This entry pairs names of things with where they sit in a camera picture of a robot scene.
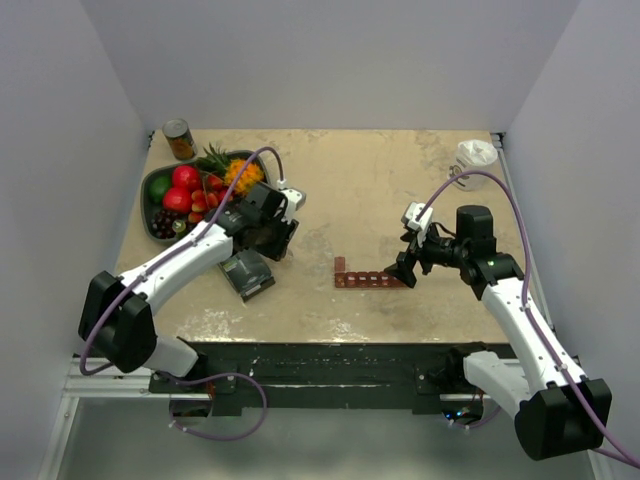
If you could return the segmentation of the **red weekly pill organizer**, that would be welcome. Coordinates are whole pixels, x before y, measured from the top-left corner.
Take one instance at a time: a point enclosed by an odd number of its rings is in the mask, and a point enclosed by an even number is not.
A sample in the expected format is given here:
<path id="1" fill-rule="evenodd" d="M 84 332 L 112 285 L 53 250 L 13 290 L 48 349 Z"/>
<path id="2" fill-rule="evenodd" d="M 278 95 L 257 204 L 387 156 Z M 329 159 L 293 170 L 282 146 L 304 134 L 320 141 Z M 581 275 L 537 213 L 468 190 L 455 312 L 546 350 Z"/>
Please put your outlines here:
<path id="1" fill-rule="evenodd" d="M 381 271 L 353 271 L 343 256 L 334 258 L 334 287 L 337 289 L 402 289 L 402 282 Z"/>

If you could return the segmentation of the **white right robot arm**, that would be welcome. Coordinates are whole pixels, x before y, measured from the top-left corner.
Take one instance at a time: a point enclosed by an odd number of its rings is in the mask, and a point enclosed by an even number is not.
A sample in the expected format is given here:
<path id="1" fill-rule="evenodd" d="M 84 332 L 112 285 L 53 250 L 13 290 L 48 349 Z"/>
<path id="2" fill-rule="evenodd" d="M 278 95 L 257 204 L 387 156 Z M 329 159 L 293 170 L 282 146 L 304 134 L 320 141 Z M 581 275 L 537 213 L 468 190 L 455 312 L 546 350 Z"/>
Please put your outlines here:
<path id="1" fill-rule="evenodd" d="M 456 211 L 456 231 L 441 236 L 433 210 L 409 204 L 401 217 L 405 251 L 386 274 L 408 287 L 414 267 L 454 268 L 506 335 L 519 365 L 511 367 L 486 347 L 465 346 L 451 353 L 448 386 L 459 393 L 474 386 L 488 394 L 514 422 L 522 449 L 533 460 L 591 450 L 604 440 L 598 424 L 608 419 L 611 391 L 602 379 L 588 378 L 567 354 L 524 284 L 516 260 L 497 249 L 491 211 L 465 205 Z"/>

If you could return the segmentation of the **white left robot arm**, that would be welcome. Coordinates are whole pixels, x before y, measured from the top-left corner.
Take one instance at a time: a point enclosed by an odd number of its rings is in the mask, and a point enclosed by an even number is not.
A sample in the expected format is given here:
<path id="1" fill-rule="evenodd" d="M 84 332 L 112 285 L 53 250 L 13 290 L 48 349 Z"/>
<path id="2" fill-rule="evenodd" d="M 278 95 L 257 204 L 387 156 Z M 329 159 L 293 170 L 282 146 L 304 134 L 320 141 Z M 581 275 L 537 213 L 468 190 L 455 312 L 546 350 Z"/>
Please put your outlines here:
<path id="1" fill-rule="evenodd" d="M 207 380 L 203 356 L 186 341 L 157 333 L 154 316 L 183 287 L 234 254 L 254 250 L 281 260 L 297 227 L 305 193 L 256 184 L 249 194 L 220 205 L 180 240 L 146 263 L 90 282 L 78 333 L 85 351 L 97 351 L 123 373 L 140 367 L 171 375 L 185 392 Z"/>

